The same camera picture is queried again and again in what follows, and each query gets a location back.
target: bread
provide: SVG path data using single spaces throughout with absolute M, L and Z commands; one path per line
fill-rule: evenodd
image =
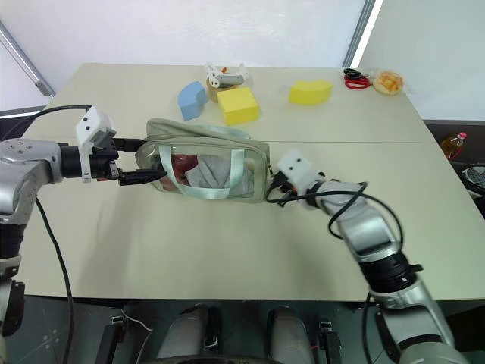
M 401 91 L 404 81 L 396 72 L 382 71 L 377 74 L 372 84 L 377 91 L 384 95 L 395 95 Z

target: white wall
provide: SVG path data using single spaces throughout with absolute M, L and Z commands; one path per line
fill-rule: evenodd
M 49 100 L 0 44 L 0 111 L 41 106 Z
M 485 2 L 384 0 L 361 60 L 402 74 L 423 119 L 485 121 Z
M 51 86 L 85 62 L 339 67 L 364 0 L 0 0 Z

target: transparent bag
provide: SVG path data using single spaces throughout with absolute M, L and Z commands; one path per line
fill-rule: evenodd
M 181 124 L 165 119 L 147 123 L 147 141 L 136 152 L 141 168 L 164 169 L 157 190 L 200 199 L 260 202 L 267 188 L 269 145 L 239 130 Z

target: bag handle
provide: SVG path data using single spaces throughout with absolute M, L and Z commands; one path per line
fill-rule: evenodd
M 229 188 L 205 188 L 192 187 L 185 184 L 179 184 L 175 178 L 174 167 L 172 166 L 172 146 L 160 145 L 160 160 L 161 165 L 167 172 L 167 177 L 170 178 L 181 193 L 199 199 L 225 199 L 229 196 L 230 191 L 237 186 L 243 179 L 244 173 L 244 149 L 233 149 L 230 153 L 230 177 Z

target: metal pole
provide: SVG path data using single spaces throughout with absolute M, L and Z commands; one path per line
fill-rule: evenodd
M 357 27 L 355 27 L 354 35 L 350 41 L 349 49 L 347 50 L 346 57 L 343 59 L 342 67 L 350 67 L 352 59 L 354 59 L 355 51 L 358 44 L 361 41 L 362 34 L 365 30 L 365 26 L 371 16 L 372 9 L 376 0 L 365 0 L 364 7 L 362 8 L 361 16 L 358 19 Z
M 7 28 L 0 21 L 0 42 L 7 49 L 7 52 L 14 58 L 18 63 L 23 72 L 32 80 L 37 89 L 44 96 L 55 95 L 55 91 L 50 87 L 45 78 L 37 70 L 36 66 L 30 61 L 27 55 L 23 52 L 22 48 L 15 42 L 15 39 L 8 32 Z

